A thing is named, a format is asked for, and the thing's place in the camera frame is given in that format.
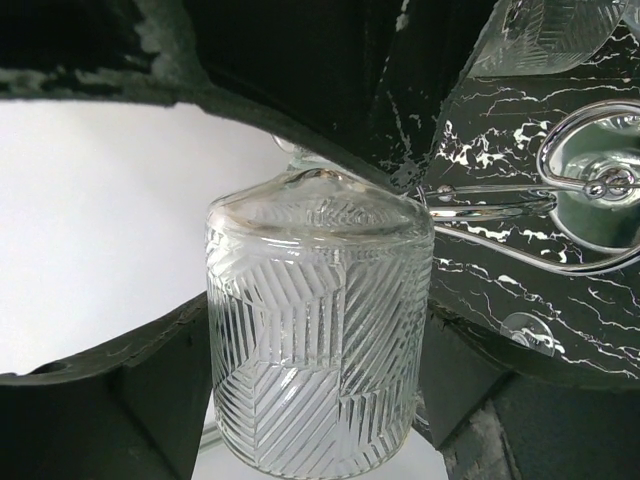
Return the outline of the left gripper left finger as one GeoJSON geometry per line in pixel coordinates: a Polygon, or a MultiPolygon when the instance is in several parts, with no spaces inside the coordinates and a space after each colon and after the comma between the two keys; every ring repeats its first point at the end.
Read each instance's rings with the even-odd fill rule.
{"type": "Polygon", "coordinates": [[[1,376],[4,479],[189,479],[212,388],[207,298],[1,376]]]}

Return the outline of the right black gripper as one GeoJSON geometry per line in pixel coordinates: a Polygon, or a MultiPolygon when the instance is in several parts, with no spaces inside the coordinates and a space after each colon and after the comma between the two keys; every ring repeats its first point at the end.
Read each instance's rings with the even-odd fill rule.
{"type": "Polygon", "coordinates": [[[187,1],[206,76],[193,102],[422,183],[438,121],[495,12],[494,1],[187,1]]]}

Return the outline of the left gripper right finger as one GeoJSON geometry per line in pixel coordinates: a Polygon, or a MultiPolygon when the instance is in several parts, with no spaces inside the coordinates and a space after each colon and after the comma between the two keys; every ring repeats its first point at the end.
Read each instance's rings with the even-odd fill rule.
{"type": "Polygon", "coordinates": [[[636,479],[639,383],[554,360],[432,301],[417,432],[450,479],[636,479]]]}

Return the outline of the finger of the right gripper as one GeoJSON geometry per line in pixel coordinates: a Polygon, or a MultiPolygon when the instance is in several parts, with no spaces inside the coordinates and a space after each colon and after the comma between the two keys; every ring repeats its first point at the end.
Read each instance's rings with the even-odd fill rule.
{"type": "MultiPolygon", "coordinates": [[[[185,2],[3,2],[2,98],[199,107],[192,98],[206,76],[185,2]]],[[[379,169],[353,169],[311,150],[386,187],[379,169]]]]}

